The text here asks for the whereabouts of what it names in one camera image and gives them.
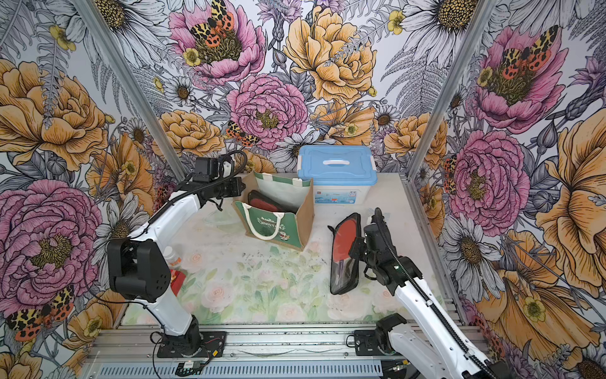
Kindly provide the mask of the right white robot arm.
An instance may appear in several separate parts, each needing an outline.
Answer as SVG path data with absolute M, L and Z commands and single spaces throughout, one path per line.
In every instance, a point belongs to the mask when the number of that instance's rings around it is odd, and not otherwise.
M 506 363 L 492 362 L 451 319 L 408 257 L 399 256 L 380 208 L 364 228 L 361 260 L 415 320 L 421 339 L 399 314 L 377 322 L 382 352 L 408 360 L 425 378 L 511 378 Z

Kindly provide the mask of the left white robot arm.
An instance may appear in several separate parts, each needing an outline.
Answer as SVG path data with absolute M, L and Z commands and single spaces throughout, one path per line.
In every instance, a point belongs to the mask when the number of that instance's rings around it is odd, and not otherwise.
M 159 323 L 160 357 L 194 357 L 203 349 L 197 319 L 170 287 L 172 271 L 181 266 L 171 240 L 208 202 L 221 209 L 224 199 L 242 194 L 246 186 L 240 175 L 247 163 L 241 150 L 197 158 L 193 171 L 145 224 L 107 244 L 110 289 L 142 305 Z

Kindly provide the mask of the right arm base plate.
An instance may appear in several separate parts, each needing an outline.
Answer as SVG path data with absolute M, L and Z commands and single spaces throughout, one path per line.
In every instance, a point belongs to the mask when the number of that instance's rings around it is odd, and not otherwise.
M 388 356 L 394 355 L 388 333 L 381 329 L 355 330 L 353 345 L 356 356 Z

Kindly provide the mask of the ping pong paddle case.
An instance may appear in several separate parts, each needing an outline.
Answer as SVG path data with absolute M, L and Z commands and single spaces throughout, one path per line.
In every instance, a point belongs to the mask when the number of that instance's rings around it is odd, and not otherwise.
M 332 233 L 330 292 L 344 295 L 358 286 L 359 257 L 364 243 L 361 215 L 352 213 L 328 229 Z
M 256 189 L 248 193 L 248 204 L 272 213 L 296 213 L 298 211 L 297 208 L 281 204 Z

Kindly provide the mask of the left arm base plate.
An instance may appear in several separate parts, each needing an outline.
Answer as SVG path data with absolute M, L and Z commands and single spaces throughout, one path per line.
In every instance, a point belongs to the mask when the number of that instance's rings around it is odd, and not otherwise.
M 194 332 L 184 336 L 163 336 L 158 358 L 220 358 L 226 345 L 227 333 Z

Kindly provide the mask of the green canvas tote bag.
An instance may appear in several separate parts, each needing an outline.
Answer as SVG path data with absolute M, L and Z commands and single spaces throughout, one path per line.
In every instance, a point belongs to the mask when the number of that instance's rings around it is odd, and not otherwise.
M 305 249 L 314 220 L 313 181 L 251 172 L 242 178 L 246 189 L 234 200 L 246 235 L 295 250 Z M 296 213 L 272 213 L 248 204 L 248 193 L 258 190 L 271 199 L 294 208 Z

